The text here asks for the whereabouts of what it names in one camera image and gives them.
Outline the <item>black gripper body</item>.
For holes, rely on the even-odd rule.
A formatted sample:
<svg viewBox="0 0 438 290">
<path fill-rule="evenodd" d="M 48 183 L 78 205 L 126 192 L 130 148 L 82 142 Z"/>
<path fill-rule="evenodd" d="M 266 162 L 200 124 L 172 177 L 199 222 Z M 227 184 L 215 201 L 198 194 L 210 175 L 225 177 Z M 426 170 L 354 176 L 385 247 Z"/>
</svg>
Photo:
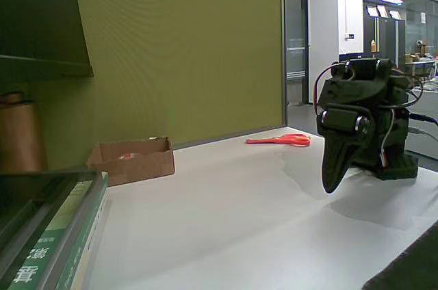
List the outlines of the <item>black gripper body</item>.
<svg viewBox="0 0 438 290">
<path fill-rule="evenodd" d="M 348 145 L 368 145 L 373 137 L 371 111 L 356 105 L 327 105 L 317 116 L 318 134 Z"/>
</svg>

